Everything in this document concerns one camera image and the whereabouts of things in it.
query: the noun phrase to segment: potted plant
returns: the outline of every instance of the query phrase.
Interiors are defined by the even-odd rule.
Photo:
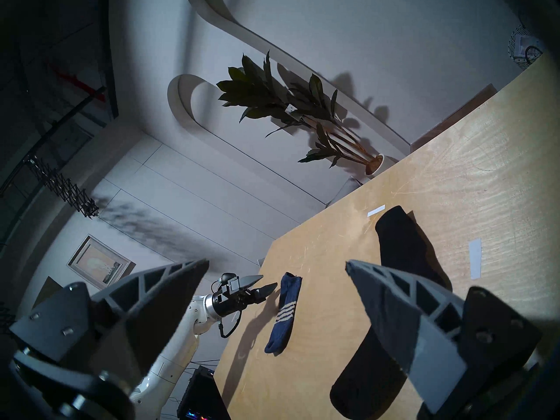
[[[318,138],[316,148],[311,149],[298,162],[332,157],[332,167],[344,158],[365,166],[367,175],[375,175],[380,167],[385,166],[386,169],[392,165],[392,161],[384,155],[370,155],[360,143],[359,137],[342,124],[336,113],[338,90],[334,91],[328,101],[317,75],[311,76],[309,87],[292,83],[287,88],[272,77],[269,54],[264,59],[262,69],[246,55],[243,55],[241,64],[240,68],[228,69],[231,81],[220,81],[217,84],[224,92],[220,97],[220,100],[226,101],[223,106],[246,106],[239,122],[246,117],[259,119],[271,116],[284,124],[265,137],[290,126],[313,129]]]

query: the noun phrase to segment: wooden table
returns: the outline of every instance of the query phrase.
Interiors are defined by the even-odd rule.
[[[413,211],[454,292],[483,286],[545,330],[560,321],[560,73],[543,56],[515,81],[394,167],[274,241],[263,284],[303,277],[286,350],[265,354],[277,297],[246,309],[214,375],[232,420],[343,418],[329,391],[370,322],[344,271],[380,263],[367,212]],[[482,239],[482,278],[470,279],[469,241]],[[407,381],[383,419],[413,419]]]

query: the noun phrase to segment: screw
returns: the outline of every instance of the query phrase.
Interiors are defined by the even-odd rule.
[[[515,328],[522,330],[524,325],[521,319],[512,319],[511,326],[514,326]]]
[[[480,343],[490,344],[494,341],[494,336],[488,330],[478,330],[477,340]]]

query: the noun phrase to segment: red object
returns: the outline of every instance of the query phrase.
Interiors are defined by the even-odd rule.
[[[78,78],[76,78],[76,75],[71,76],[71,75],[68,75],[66,73],[63,73],[59,68],[54,66],[54,64],[52,64],[52,63],[49,63],[49,67],[53,70],[54,73],[57,74],[58,77],[62,78],[63,80],[68,81],[72,85],[78,87],[80,90],[83,90],[90,95],[95,93],[94,88],[91,88],[86,83],[80,81]],[[101,102],[105,102],[105,95],[103,93],[98,94],[98,95],[95,96],[95,99],[99,99]]]

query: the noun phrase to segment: white paper strip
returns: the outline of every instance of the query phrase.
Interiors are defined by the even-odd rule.
[[[470,279],[480,278],[482,269],[482,240],[476,238],[469,242]]]
[[[385,210],[385,205],[380,206],[379,208],[374,209],[373,211],[368,212],[368,213],[367,213],[367,216],[368,216],[368,217],[371,217],[372,215],[375,215],[377,212],[381,212],[381,211],[384,211],[384,210]]]

